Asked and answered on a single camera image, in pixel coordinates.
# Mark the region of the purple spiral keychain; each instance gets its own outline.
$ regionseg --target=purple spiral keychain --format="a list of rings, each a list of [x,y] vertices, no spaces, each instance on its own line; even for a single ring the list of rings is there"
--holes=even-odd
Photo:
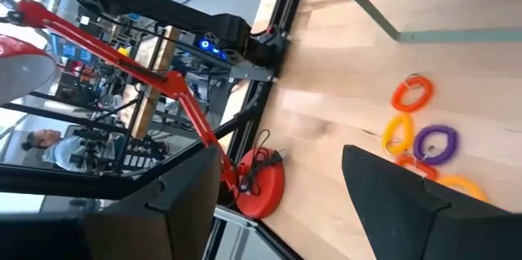
[[[422,146],[424,145],[424,141],[426,140],[426,138],[430,134],[434,133],[446,134],[446,136],[448,137],[448,142],[446,149],[441,154],[431,157],[424,153],[424,151],[422,150]],[[455,154],[455,152],[457,151],[457,146],[458,133],[454,128],[443,125],[427,126],[420,132],[418,132],[417,136],[415,137],[414,155],[415,158],[428,165],[440,165],[448,161]]]

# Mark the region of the person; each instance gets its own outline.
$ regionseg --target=person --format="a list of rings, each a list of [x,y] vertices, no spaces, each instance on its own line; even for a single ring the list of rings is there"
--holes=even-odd
[[[62,133],[58,130],[36,130],[27,135],[25,142],[21,148],[28,151],[32,148],[44,150],[42,159],[44,161],[55,163],[64,170],[73,172],[87,172],[87,168],[82,165],[69,162],[71,155],[82,155],[86,151],[86,147],[82,145],[84,138],[72,135],[62,138]],[[121,135],[110,138],[106,143],[106,147],[97,152],[97,157],[106,159],[115,159],[116,155],[122,150],[124,138]],[[171,146],[167,142],[162,143],[162,152],[166,155],[172,154]]]

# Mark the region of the keychain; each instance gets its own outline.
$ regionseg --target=keychain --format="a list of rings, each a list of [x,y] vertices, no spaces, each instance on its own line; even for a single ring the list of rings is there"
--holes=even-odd
[[[393,143],[393,134],[398,126],[402,125],[404,138],[399,143]],[[407,113],[394,117],[387,125],[383,134],[383,148],[389,155],[399,156],[411,148],[414,143],[414,122]]]
[[[486,203],[489,202],[486,194],[476,183],[473,183],[469,179],[460,175],[445,175],[436,181],[446,187],[460,187],[463,191],[466,192],[468,196],[472,196],[473,198],[484,201]]]
[[[441,154],[437,156],[429,156],[428,153],[423,151],[422,146],[424,145],[424,141],[426,141],[427,137],[434,133],[446,134],[448,142],[446,149]],[[458,133],[454,128],[443,125],[427,126],[418,132],[417,136],[415,137],[414,155],[415,158],[425,162],[428,165],[441,165],[453,157],[457,151],[457,146]]]
[[[409,89],[417,89],[420,87],[424,89],[424,92],[422,93],[422,96],[417,99],[417,101],[408,105],[402,103],[402,98]],[[393,96],[391,97],[391,105],[400,112],[414,112],[424,107],[432,95],[433,85],[431,84],[430,80],[417,73],[414,73],[409,75],[406,80],[397,87],[393,93]]]
[[[402,167],[406,167],[407,165],[413,166],[415,169],[420,170],[426,174],[426,178],[429,178],[430,180],[436,180],[439,177],[439,172],[436,169],[423,163],[422,161],[417,160],[411,155],[397,157],[396,164]]]

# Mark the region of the red desk lamp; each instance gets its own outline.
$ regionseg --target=red desk lamp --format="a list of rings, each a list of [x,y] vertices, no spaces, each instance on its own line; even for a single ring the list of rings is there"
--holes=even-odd
[[[73,26],[68,21],[49,12],[43,5],[34,0],[21,0],[15,11],[10,11],[4,22],[19,26],[49,29],[75,42],[93,54],[105,59],[108,63],[119,67],[136,79],[153,86],[171,99],[178,100],[184,107],[194,128],[206,147],[219,142],[206,121],[205,114],[197,101],[192,97],[181,73],[170,71],[159,75],[150,71],[133,59],[117,52],[104,42]],[[0,35],[0,103],[6,103],[27,95],[49,80],[55,73],[55,61],[37,47],[15,39]],[[281,164],[267,167],[256,175],[256,186],[263,191],[258,195],[240,192],[238,179],[250,174],[254,150],[246,153],[238,167],[235,167],[224,150],[219,147],[222,158],[222,180],[234,191],[240,210],[253,218],[264,218],[270,215],[279,205],[283,194],[284,171]]]

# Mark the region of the red lamp base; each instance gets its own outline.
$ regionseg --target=red lamp base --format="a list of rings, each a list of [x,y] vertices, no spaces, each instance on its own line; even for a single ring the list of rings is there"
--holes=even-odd
[[[274,152],[267,148],[257,148],[255,151],[258,160],[267,159]],[[243,165],[249,169],[252,166],[253,155],[254,149],[248,151],[241,159],[239,166]],[[251,193],[239,193],[238,190],[234,190],[237,207],[244,215],[251,218],[260,219],[270,216],[281,202],[285,190],[283,164],[277,163],[261,169],[254,178],[252,188],[254,190]]]

